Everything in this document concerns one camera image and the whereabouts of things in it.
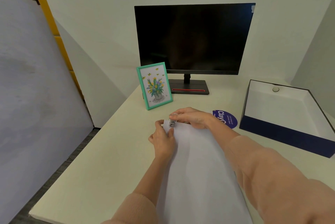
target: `flower drawing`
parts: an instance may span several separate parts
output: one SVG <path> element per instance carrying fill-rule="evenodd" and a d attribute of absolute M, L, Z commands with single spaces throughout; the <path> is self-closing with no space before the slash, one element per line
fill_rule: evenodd
<path fill-rule="evenodd" d="M 150 79 L 148 79 L 148 93 L 151 94 L 151 97 L 155 95 L 155 97 L 157 97 L 157 95 L 160 95 L 163 93 L 163 87 L 164 87 L 164 83 L 162 82 L 162 79 L 158 79 L 157 78 L 153 78 L 153 82 L 151 82 Z"/>

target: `sheet of paper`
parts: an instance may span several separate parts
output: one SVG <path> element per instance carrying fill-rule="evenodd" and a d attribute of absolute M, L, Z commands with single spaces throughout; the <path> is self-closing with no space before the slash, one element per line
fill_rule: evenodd
<path fill-rule="evenodd" d="M 169 121 L 163 127 L 168 131 Z M 252 224 L 235 173 L 210 131 L 176 123 L 174 137 L 176 152 L 157 204 L 160 222 Z"/>

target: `monitor base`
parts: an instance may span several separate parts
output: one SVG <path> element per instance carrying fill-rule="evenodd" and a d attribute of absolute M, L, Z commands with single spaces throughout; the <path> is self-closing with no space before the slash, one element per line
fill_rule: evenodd
<path fill-rule="evenodd" d="M 205 80 L 190 80 L 184 83 L 183 79 L 169 79 L 171 93 L 208 95 L 209 90 Z"/>

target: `picture frame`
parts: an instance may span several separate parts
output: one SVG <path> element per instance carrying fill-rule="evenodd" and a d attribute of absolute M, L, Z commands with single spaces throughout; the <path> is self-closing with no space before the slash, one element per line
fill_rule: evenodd
<path fill-rule="evenodd" d="M 147 110 L 173 101 L 165 62 L 136 68 Z"/>

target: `desk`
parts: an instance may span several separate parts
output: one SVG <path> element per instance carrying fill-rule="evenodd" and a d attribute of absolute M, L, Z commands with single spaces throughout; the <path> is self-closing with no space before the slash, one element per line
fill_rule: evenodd
<path fill-rule="evenodd" d="M 169 78 L 181 78 L 171 74 Z M 242 114 L 249 78 L 231 75 L 192 75 L 205 79 L 209 95 L 173 95 L 174 101 L 147 111 L 138 87 L 84 148 L 79 156 L 37 202 L 30 214 L 37 219 L 62 224 L 92 224 L 111 218 L 131 193 L 154 158 L 148 136 L 154 121 L 168 119 L 178 108 L 191 106 L 203 111 L 222 109 Z M 288 85 L 282 80 L 256 80 Z M 272 147 L 297 166 L 308 178 L 321 180 L 335 189 L 335 161 L 252 134 L 238 128 L 265 147 Z M 247 205 L 254 224 L 263 223 Z"/>

